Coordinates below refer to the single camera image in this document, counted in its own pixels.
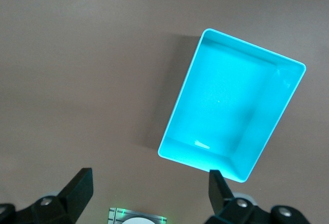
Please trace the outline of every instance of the gray table surface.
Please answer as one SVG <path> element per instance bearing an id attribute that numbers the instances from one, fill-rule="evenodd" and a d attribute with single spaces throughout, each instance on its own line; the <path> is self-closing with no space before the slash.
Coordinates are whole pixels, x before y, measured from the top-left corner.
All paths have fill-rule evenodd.
<path id="1" fill-rule="evenodd" d="M 0 202 L 18 209 L 82 167 L 109 207 L 204 223 L 206 172 L 157 148 L 202 31 L 301 61 L 307 72 L 249 180 L 261 207 L 329 214 L 329 0 L 0 0 Z"/>

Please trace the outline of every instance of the screw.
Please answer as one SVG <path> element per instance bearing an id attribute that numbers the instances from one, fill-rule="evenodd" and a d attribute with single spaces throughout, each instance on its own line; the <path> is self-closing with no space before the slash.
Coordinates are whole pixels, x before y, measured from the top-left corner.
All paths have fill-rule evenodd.
<path id="1" fill-rule="evenodd" d="M 7 207 L 0 207 L 0 215 L 6 210 Z"/>
<path id="2" fill-rule="evenodd" d="M 280 207 L 279 212 L 280 212 L 281 215 L 284 215 L 286 217 L 291 217 L 291 212 L 288 209 L 284 208 L 284 207 Z"/>
<path id="3" fill-rule="evenodd" d="M 238 199 L 236 202 L 237 202 L 237 204 L 238 204 L 240 207 L 245 208 L 245 207 L 248 206 L 247 202 L 246 202 L 245 200 L 243 200 L 243 199 Z"/>
<path id="4" fill-rule="evenodd" d="M 41 204 L 42 206 L 46 206 L 46 205 L 50 204 L 51 201 L 52 201 L 51 198 L 49 198 L 49 197 L 45 197 L 44 199 L 42 199 L 42 201 L 41 201 L 40 204 Z"/>

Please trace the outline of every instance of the metal screw head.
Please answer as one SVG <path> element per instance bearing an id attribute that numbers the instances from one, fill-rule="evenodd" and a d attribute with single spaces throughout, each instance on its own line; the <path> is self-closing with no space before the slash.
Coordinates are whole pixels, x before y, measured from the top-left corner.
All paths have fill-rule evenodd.
<path id="1" fill-rule="evenodd" d="M 0 207 L 0 215 L 6 210 L 7 207 Z"/>
<path id="2" fill-rule="evenodd" d="M 44 199 L 42 199 L 42 201 L 41 201 L 40 204 L 41 204 L 42 206 L 46 206 L 46 205 L 50 204 L 51 201 L 52 201 L 51 198 L 49 198 L 49 197 L 45 197 Z"/>
<path id="3" fill-rule="evenodd" d="M 245 208 L 245 207 L 248 206 L 247 202 L 246 202 L 245 200 L 243 200 L 243 199 L 238 199 L 238 200 L 236 201 L 236 203 L 237 203 L 240 207 L 243 207 L 243 208 Z"/>
<path id="4" fill-rule="evenodd" d="M 279 212 L 281 215 L 284 215 L 286 217 L 291 217 L 291 212 L 287 208 L 280 207 Z"/>

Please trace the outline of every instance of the cyan plastic tray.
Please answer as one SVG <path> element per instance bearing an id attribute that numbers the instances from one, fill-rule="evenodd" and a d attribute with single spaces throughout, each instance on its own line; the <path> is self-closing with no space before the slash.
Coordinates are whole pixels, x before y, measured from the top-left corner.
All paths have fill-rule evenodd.
<path id="1" fill-rule="evenodd" d="M 205 30 L 159 156 L 246 181 L 305 71 L 300 62 Z"/>

